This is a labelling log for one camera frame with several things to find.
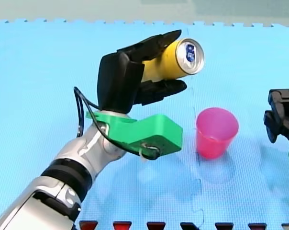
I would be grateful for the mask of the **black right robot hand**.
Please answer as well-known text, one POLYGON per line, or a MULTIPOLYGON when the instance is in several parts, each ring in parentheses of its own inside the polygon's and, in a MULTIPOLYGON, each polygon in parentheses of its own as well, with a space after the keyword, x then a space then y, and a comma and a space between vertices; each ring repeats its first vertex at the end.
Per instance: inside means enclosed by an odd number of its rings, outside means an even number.
POLYGON ((279 135, 289 140, 289 89, 271 89, 268 94, 271 110, 264 113, 264 125, 271 143, 279 135))

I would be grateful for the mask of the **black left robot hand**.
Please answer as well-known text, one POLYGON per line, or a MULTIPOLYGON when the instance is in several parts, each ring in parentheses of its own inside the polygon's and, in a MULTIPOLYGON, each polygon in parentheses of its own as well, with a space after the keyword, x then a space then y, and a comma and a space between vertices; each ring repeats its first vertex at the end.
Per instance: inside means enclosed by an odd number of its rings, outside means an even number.
POLYGON ((184 91, 176 47, 181 30, 157 34, 104 55, 97 97, 100 110, 127 114, 135 104, 147 105, 184 91))

